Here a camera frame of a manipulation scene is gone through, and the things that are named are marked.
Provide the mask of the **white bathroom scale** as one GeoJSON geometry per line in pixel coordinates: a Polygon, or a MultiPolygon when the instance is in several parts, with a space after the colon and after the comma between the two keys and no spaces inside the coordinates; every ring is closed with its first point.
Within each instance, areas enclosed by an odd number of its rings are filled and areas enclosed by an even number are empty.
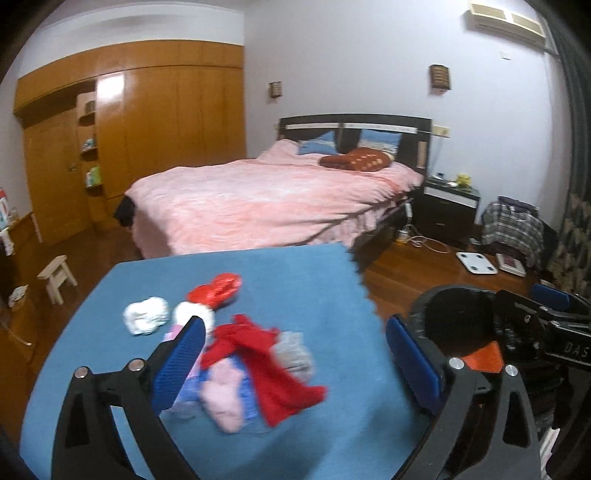
{"type": "Polygon", "coordinates": [[[483,254],[477,252],[457,252],[457,259],[473,275],[496,275],[497,268],[483,254]]]}

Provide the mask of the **left wall lamp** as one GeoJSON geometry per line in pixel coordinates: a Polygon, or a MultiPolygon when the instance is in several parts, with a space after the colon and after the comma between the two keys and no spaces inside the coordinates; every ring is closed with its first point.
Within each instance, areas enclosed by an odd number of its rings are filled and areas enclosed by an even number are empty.
{"type": "Polygon", "coordinates": [[[269,84],[269,96],[272,99],[278,99],[283,96],[283,82],[276,81],[269,84]]]}

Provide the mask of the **grey sock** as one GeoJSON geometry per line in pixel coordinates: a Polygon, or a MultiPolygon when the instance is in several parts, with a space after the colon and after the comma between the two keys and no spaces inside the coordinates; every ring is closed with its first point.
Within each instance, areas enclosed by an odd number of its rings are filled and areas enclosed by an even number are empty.
{"type": "Polygon", "coordinates": [[[290,376],[302,383],[311,381],[315,374],[315,362],[310,350],[304,345],[304,334],[293,331],[280,332],[270,352],[273,360],[290,376]]]}

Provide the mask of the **white tissue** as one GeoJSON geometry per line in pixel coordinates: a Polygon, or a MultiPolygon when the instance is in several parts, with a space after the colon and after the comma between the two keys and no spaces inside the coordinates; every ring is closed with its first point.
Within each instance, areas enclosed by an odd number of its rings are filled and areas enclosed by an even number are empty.
{"type": "Polygon", "coordinates": [[[149,335],[169,320],[169,306],[161,297],[149,297],[129,304],[123,322],[132,335],[149,335]]]}

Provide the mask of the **right wall lamp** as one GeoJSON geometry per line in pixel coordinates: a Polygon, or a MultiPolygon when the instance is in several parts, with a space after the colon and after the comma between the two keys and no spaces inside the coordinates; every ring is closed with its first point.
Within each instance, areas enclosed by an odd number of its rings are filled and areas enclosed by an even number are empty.
{"type": "Polygon", "coordinates": [[[441,64],[430,65],[429,76],[433,90],[446,92],[451,89],[451,74],[448,66],[441,64]]]}

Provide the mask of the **right blue pillow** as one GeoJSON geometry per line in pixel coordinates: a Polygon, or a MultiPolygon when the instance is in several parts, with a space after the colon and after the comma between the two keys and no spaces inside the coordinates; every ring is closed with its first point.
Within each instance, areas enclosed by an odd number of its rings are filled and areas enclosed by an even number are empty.
{"type": "Polygon", "coordinates": [[[363,129],[358,141],[359,148],[369,148],[396,156],[403,134],[399,132],[363,129]]]}

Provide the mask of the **orange trash in bin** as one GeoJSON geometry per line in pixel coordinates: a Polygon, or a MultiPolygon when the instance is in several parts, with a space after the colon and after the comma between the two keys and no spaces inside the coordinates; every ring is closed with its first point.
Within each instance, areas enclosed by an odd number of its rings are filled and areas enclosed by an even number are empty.
{"type": "Polygon", "coordinates": [[[484,373],[500,373],[505,362],[497,341],[492,341],[475,352],[462,358],[472,370],[484,373]]]}

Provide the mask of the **dark patterned curtain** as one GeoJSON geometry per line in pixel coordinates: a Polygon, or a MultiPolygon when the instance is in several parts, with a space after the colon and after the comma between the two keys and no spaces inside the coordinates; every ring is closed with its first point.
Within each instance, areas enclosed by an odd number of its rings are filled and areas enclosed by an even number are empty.
{"type": "Polygon", "coordinates": [[[590,51],[558,1],[540,1],[556,43],[568,92],[572,155],[568,199],[557,248],[548,264],[560,289],[590,297],[590,51]]]}

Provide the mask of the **red cloth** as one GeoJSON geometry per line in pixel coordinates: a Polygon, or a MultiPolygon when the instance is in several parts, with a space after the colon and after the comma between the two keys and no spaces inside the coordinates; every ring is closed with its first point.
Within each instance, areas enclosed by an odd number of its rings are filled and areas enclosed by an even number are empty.
{"type": "Polygon", "coordinates": [[[264,329],[237,314],[231,323],[213,329],[213,342],[200,359],[200,367],[208,369],[232,354],[238,355],[249,371],[259,411],[270,427],[321,403],[328,393],[324,386],[305,385],[273,359],[271,348],[279,334],[279,329],[264,329]]]}

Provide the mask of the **blue pillow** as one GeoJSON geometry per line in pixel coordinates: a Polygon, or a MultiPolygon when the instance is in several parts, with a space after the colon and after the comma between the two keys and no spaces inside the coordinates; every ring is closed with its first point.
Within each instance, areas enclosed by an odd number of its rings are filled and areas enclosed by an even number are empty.
{"type": "Polygon", "coordinates": [[[363,129],[358,141],[359,148],[369,148],[396,156],[403,134],[399,132],[363,129]]]}
{"type": "Polygon", "coordinates": [[[322,154],[325,156],[337,155],[338,150],[337,144],[335,144],[335,132],[329,131],[317,138],[301,142],[298,146],[297,154],[322,154]]]}

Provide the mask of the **bed with pink blanket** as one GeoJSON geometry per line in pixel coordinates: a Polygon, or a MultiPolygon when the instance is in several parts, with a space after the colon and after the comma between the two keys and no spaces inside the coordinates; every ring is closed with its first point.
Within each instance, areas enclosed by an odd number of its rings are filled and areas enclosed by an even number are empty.
{"type": "Polygon", "coordinates": [[[306,244],[352,247],[420,187],[400,163],[331,169],[280,140],[255,159],[174,167],[135,181],[132,238],[144,258],[306,244]]]}

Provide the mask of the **yellow plush toy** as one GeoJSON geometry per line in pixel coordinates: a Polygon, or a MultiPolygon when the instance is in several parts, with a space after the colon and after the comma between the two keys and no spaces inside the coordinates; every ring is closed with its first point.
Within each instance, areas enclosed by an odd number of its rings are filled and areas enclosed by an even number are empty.
{"type": "Polygon", "coordinates": [[[456,183],[459,188],[470,188],[472,186],[472,178],[468,174],[461,173],[457,175],[456,183]]]}

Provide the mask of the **black trash bin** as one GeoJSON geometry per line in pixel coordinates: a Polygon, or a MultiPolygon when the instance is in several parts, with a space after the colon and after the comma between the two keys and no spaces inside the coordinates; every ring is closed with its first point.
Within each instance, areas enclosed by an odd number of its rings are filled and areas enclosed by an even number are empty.
{"type": "Polygon", "coordinates": [[[407,325],[447,357],[462,360],[492,341],[500,346],[495,293],[475,286],[442,285],[428,290],[412,303],[407,325]]]}

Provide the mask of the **black garment on bed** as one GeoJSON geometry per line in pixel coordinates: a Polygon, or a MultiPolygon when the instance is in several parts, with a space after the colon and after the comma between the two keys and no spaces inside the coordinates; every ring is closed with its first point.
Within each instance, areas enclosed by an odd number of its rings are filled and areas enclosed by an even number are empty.
{"type": "Polygon", "coordinates": [[[123,228],[130,229],[133,225],[135,216],[135,204],[131,198],[126,195],[122,196],[121,201],[116,207],[113,217],[123,228]]]}

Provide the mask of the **left blue pillow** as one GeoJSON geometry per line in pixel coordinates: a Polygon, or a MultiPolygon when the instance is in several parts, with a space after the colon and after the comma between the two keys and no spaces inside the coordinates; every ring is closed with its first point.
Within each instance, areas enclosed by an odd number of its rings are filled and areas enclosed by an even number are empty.
{"type": "Polygon", "coordinates": [[[322,154],[325,156],[337,155],[338,150],[337,144],[335,144],[335,132],[329,131],[317,138],[301,142],[298,146],[297,154],[322,154]]]}

